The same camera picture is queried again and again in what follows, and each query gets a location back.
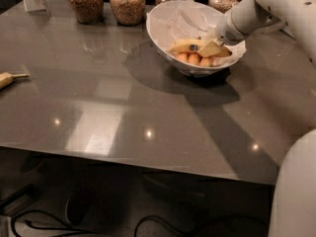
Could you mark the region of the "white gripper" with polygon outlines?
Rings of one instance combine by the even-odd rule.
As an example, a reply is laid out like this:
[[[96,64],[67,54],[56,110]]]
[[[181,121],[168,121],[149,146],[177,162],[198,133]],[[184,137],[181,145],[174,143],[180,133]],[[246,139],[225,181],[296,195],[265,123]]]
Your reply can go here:
[[[216,39],[206,41],[197,51],[202,57],[213,56],[222,51],[224,44],[236,45],[249,36],[247,17],[242,10],[227,11],[216,23]]]

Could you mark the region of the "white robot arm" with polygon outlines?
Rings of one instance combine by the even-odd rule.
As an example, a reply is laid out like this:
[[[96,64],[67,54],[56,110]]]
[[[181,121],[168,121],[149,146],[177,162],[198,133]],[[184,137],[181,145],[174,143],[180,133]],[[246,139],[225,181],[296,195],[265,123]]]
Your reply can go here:
[[[316,65],[316,0],[242,0],[221,17],[201,53],[214,55],[277,21]],[[316,130],[298,139],[281,164],[269,237],[316,237]]]

